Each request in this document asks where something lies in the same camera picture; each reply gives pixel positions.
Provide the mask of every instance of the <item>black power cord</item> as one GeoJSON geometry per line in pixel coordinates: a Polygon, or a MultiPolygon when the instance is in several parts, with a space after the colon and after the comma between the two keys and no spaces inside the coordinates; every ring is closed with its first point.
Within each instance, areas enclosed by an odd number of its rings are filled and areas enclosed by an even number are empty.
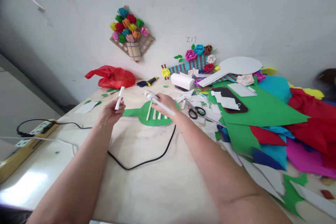
{"type": "MultiPolygon", "coordinates": [[[[78,128],[80,128],[81,130],[85,130],[85,129],[89,129],[89,128],[92,128],[92,127],[86,127],[86,128],[82,128],[81,126],[79,126],[77,123],[75,123],[75,122],[55,122],[55,121],[50,121],[50,120],[46,120],[46,119],[31,119],[31,120],[27,120],[27,121],[24,121],[24,122],[22,122],[22,123],[20,123],[20,125],[16,128],[16,131],[17,131],[17,133],[20,135],[20,136],[22,136],[22,137],[33,137],[33,136],[35,136],[35,135],[32,135],[32,134],[28,134],[28,133],[24,133],[24,132],[21,132],[20,130],[19,130],[19,128],[20,128],[20,126],[22,125],[22,124],[24,124],[24,123],[26,123],[26,122],[29,122],[29,121],[48,121],[48,122],[51,122],[51,123],[54,123],[54,124],[59,124],[59,125],[62,125],[62,124],[75,124],[78,128]]],[[[133,170],[133,169],[135,169],[135,168],[137,168],[137,167],[139,167],[139,166],[141,166],[141,165],[144,165],[144,164],[147,164],[147,163],[150,163],[150,162],[153,162],[153,161],[156,161],[156,160],[159,160],[160,158],[162,158],[166,153],[167,153],[167,151],[168,151],[168,148],[169,148],[169,145],[170,145],[170,143],[171,143],[171,141],[172,141],[172,139],[173,139],[173,136],[174,136],[174,133],[175,133],[175,130],[176,130],[176,125],[174,126],[174,130],[173,130],[173,133],[172,133],[172,136],[170,137],[170,139],[169,139],[169,142],[168,142],[168,145],[167,145],[167,148],[166,148],[166,150],[164,151],[164,153],[161,155],[161,156],[159,156],[159,157],[157,157],[157,158],[155,158],[155,159],[151,159],[151,160],[148,160],[148,161],[145,161],[145,162],[142,162],[142,163],[140,163],[140,164],[137,164],[136,166],[133,166],[133,167],[131,167],[131,168],[126,168],[125,166],[123,166],[119,161],[118,161],[118,159],[115,157],[115,156],[113,156],[113,154],[111,153],[111,152],[109,152],[109,151],[107,151],[107,153],[117,162],[117,164],[118,165],[120,165],[120,167],[121,168],[123,168],[124,170],[133,170]]]]}

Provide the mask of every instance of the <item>glue gun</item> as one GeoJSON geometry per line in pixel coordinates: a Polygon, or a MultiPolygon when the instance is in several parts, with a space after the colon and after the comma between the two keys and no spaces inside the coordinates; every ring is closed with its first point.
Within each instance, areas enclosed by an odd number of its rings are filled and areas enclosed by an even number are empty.
{"type": "Polygon", "coordinates": [[[175,115],[174,111],[172,111],[167,106],[165,106],[161,102],[159,102],[159,97],[157,97],[153,92],[145,90],[145,91],[143,91],[143,93],[147,97],[148,100],[150,100],[151,102],[156,103],[157,105],[159,105],[161,108],[163,108],[164,110],[166,110],[172,116],[175,115]]]}

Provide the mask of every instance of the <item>smartphone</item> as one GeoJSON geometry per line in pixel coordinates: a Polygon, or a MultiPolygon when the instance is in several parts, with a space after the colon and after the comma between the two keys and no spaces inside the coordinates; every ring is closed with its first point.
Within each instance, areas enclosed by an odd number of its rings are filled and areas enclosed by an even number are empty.
{"type": "Polygon", "coordinates": [[[212,91],[214,92],[220,92],[221,95],[223,97],[230,97],[230,98],[233,98],[235,101],[236,101],[236,104],[240,103],[240,110],[234,110],[234,109],[231,109],[231,108],[224,108],[226,112],[228,113],[246,113],[249,109],[244,105],[244,103],[242,103],[238,98],[237,96],[235,96],[230,89],[226,88],[226,87],[216,87],[216,88],[213,88],[212,91]]]}

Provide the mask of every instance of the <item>hand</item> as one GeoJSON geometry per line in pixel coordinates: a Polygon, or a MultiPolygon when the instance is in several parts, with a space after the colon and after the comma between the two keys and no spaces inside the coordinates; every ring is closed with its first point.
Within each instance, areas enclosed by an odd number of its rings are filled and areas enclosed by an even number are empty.
{"type": "MultiPolygon", "coordinates": [[[[174,111],[175,113],[179,113],[179,109],[176,107],[176,103],[173,100],[173,98],[171,98],[168,95],[162,94],[162,93],[157,93],[156,94],[157,97],[159,97],[159,102],[161,102],[163,105],[166,105],[168,108],[170,108],[172,111],[174,111]]],[[[168,116],[169,118],[172,118],[172,115],[169,114],[166,110],[164,110],[163,108],[161,108],[159,105],[153,103],[152,104],[152,108],[156,109],[157,111],[159,111],[161,114],[168,116]]]]}
{"type": "Polygon", "coordinates": [[[99,120],[103,123],[110,123],[114,125],[122,116],[125,111],[124,101],[120,101],[119,109],[115,110],[118,98],[110,101],[100,112],[99,120]]]}

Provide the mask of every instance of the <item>paper roll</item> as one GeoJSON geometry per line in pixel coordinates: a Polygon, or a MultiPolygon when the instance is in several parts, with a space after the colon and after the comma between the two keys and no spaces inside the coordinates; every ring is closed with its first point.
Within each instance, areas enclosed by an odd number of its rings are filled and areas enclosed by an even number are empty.
{"type": "Polygon", "coordinates": [[[173,73],[170,79],[174,85],[187,89],[187,90],[191,90],[195,87],[195,84],[194,84],[195,80],[193,78],[189,78],[188,76],[183,76],[177,73],[173,73]]]}

